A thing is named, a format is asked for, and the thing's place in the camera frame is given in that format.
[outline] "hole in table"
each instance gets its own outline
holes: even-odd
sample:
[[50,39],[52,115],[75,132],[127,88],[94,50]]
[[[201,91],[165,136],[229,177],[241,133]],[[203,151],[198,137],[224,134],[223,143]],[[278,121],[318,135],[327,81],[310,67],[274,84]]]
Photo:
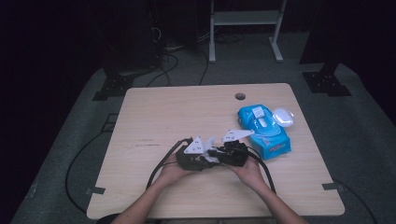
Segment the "hole in table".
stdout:
[[236,95],[235,95],[235,98],[237,99],[237,100],[245,100],[247,97],[246,97],[246,95],[244,94],[244,93],[242,93],[242,92],[238,92]]

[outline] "blue package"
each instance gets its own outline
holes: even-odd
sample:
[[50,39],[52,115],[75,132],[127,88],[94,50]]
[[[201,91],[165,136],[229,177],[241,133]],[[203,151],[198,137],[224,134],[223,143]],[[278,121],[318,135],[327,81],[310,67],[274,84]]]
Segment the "blue package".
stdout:
[[254,131],[248,139],[264,160],[291,151],[290,139],[285,130],[276,123],[272,112],[264,105],[242,107],[238,117],[243,129]]

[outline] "forearm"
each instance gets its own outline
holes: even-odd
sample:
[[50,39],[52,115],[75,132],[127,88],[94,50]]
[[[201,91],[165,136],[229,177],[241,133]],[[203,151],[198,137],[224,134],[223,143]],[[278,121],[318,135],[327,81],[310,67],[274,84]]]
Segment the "forearm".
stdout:
[[133,204],[117,216],[112,224],[144,223],[164,189],[164,185],[154,182]]
[[307,223],[287,204],[285,204],[275,193],[273,193],[265,183],[262,183],[261,186],[252,189],[265,202],[277,223]]

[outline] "gray carpet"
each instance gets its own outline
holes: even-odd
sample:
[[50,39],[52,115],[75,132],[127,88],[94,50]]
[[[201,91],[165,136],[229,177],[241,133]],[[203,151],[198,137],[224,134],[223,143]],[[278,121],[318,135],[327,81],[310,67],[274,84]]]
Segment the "gray carpet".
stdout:
[[[341,180],[359,195],[373,211],[378,223],[394,223],[394,125],[364,89],[359,77],[342,64],[335,74],[352,96],[329,97],[324,93],[311,93],[302,72],[318,71],[322,64],[299,64],[307,33],[279,36],[283,63],[276,62],[268,36],[246,35],[243,41],[234,44],[217,44],[217,61],[208,66],[202,85],[289,83],[332,177]],[[207,44],[201,45],[200,49],[207,55]],[[171,85],[198,85],[205,71],[204,54],[182,50],[173,55],[177,56],[178,65],[168,73]],[[164,69],[174,64],[174,58],[164,56]],[[161,72],[158,69],[138,77],[134,87],[146,87]],[[35,188],[21,204],[12,223],[95,223],[70,203],[65,193],[64,178],[80,149],[101,132],[107,115],[120,111],[122,97],[92,100],[105,79],[102,69],[92,74],[37,174]],[[162,76],[150,86],[166,85],[168,80]],[[91,196],[86,191],[95,184],[110,137],[111,133],[99,135],[79,154],[70,170],[70,194],[82,209],[89,204]],[[361,201],[350,190],[340,191],[340,196],[346,207],[343,215],[306,219],[310,223],[374,223]]]

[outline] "table top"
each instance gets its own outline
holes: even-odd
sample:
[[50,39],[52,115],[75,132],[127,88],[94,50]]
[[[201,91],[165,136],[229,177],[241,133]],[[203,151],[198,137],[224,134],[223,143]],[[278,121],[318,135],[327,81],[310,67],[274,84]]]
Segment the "table top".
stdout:
[[[246,99],[236,99],[237,93]],[[294,115],[294,125],[285,129],[291,152],[265,161],[277,195],[301,216],[342,215],[337,190],[322,186],[332,179],[292,89],[276,83],[129,89],[96,182],[105,192],[92,195],[87,216],[122,212],[144,192],[151,172],[177,141],[214,136],[221,146],[221,137],[240,129],[237,112],[247,105],[284,107]],[[251,146],[246,138],[240,141]],[[220,166],[167,188],[148,217],[270,216],[262,200]]]

